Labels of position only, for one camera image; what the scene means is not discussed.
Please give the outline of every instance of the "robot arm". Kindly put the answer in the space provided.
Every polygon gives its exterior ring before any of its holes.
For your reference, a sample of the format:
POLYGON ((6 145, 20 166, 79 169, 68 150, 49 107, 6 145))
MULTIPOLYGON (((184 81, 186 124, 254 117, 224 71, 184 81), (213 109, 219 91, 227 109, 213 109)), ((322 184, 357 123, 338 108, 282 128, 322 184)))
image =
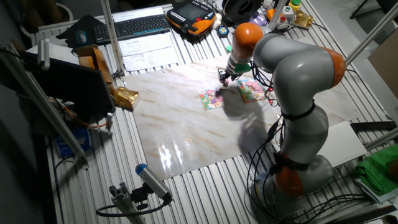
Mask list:
MULTIPOLYGON (((253 33, 247 30, 251 26, 243 25, 235 30, 227 73, 233 71, 231 62, 248 63, 251 59, 249 47, 235 40, 242 36, 240 32, 253 33)), ((267 187, 276 186, 282 194, 300 198, 319 189, 333 175, 327 159, 317 156, 326 141, 329 125, 325 111, 313 102, 313 97, 340 82, 345 61, 332 50, 276 34, 261 37, 252 56, 259 68, 274 74, 274 91, 285 119, 285 139, 276 159, 279 164, 267 187)))

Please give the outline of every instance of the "marble sheet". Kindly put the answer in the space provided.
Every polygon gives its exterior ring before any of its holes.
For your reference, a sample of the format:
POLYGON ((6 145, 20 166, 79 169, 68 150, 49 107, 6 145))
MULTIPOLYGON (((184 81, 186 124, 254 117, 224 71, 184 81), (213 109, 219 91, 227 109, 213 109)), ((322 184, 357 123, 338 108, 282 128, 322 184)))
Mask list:
MULTIPOLYGON (((280 116, 267 100, 245 104, 235 82, 221 91, 224 107, 203 109, 198 92, 221 87, 217 69, 225 68, 227 58, 124 77, 126 88, 141 93, 133 113, 147 164, 160 179, 256 150, 280 116)), ((359 116, 341 84, 317 94, 315 103, 330 126, 359 116)))

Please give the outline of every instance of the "green cloth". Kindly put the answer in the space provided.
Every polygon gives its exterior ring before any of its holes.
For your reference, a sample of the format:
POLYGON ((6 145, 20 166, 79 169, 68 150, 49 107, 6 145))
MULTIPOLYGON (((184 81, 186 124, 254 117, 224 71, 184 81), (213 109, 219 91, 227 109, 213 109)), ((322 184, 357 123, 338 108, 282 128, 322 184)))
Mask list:
POLYGON ((366 158, 355 167, 354 174, 376 195, 384 195, 398 188, 388 169, 388 163, 398 158, 398 144, 387 147, 366 158))

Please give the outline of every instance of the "mouse pad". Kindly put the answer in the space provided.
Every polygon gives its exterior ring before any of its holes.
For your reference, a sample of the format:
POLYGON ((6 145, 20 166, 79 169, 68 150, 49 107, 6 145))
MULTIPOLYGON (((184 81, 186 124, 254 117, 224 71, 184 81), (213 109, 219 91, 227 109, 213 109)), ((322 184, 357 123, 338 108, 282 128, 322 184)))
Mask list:
POLYGON ((94 39, 93 27, 101 24, 103 24, 101 21, 95 19, 90 15, 87 15, 77 21, 73 26, 69 27, 69 29, 67 29, 65 32, 56 36, 56 38, 66 39, 68 47, 73 48, 73 51, 75 51, 75 49, 77 48, 96 44, 94 39), (86 31, 87 43, 85 45, 78 45, 76 43, 76 32, 80 30, 86 31))

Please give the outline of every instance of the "desk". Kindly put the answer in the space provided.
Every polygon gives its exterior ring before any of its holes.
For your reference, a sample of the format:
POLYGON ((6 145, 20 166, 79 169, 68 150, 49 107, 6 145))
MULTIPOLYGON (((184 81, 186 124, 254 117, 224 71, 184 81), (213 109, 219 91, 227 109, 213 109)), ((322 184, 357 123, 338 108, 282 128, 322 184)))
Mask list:
MULTIPOLYGON (((165 11, 170 8, 170 5, 164 6, 165 11)), ((325 26, 310 2, 302 1, 301 10, 313 15, 316 23, 325 26)), ((32 43, 35 45, 40 39, 47 38, 50 35, 59 35, 72 24, 65 23, 41 27, 39 33, 34 35, 32 43)), ((338 43, 328 32, 317 27, 312 27, 310 30, 292 29, 288 34, 288 38, 291 39, 304 37, 308 37, 314 44, 346 55, 346 52, 341 51, 338 43)), ((206 37, 198 37, 198 40, 198 43, 191 44, 172 31, 172 42, 180 62, 164 67, 131 72, 128 75, 227 55, 225 47, 231 45, 232 36, 229 35, 227 39, 220 39, 213 30, 206 37)), ((107 57, 109 68, 116 71, 115 63, 109 57, 112 54, 111 46, 101 46, 100 49, 107 57)), ((123 81, 116 80, 116 84, 123 85, 123 81)), ((382 113, 380 103, 359 76, 355 73, 346 72, 342 84, 362 116, 362 118, 352 122, 387 120, 382 113)), ((75 169, 71 162, 60 165, 56 174, 53 173, 53 169, 50 169, 59 223, 62 223, 62 220, 65 223, 128 223, 126 218, 107 219, 95 214, 96 208, 112 204, 108 192, 110 185, 118 185, 123 181, 127 183, 130 190, 142 185, 142 180, 135 174, 134 168, 137 164, 146 162, 146 160, 132 113, 117 108, 114 125, 110 132, 112 135, 109 135, 105 129, 101 131, 91 130, 93 150, 87 153, 90 166, 88 170, 82 170, 78 167, 75 169), (55 185, 55 178, 58 180, 58 187, 55 185)), ((380 131, 370 131, 360 133, 359 138, 362 142, 368 142, 382 134, 384 133, 380 131)), ((54 152, 51 147, 47 149, 51 168, 61 160, 54 152)), ((257 223, 251 215, 252 210, 248 203, 249 199, 245 195, 244 186, 249 165, 247 161, 252 156, 253 154, 245 154, 166 179, 165 184, 173 192, 175 201, 171 206, 165 207, 159 212, 144 215, 147 223, 257 223)), ((268 152, 264 154, 262 160, 269 168, 269 161, 272 161, 273 158, 268 152)), ((348 175, 356 163, 356 161, 352 161, 337 168, 335 180, 348 175)), ((323 192, 307 197, 305 208, 308 210, 335 195, 358 193, 359 190, 353 185, 352 181, 348 178, 340 179, 323 192)), ((148 203, 150 208, 160 205, 156 196, 150 196, 148 203)), ((368 203, 356 203, 340 212, 336 212, 334 209, 330 210, 321 216, 323 219, 320 222, 331 220, 333 217, 339 217, 367 205, 368 203)))

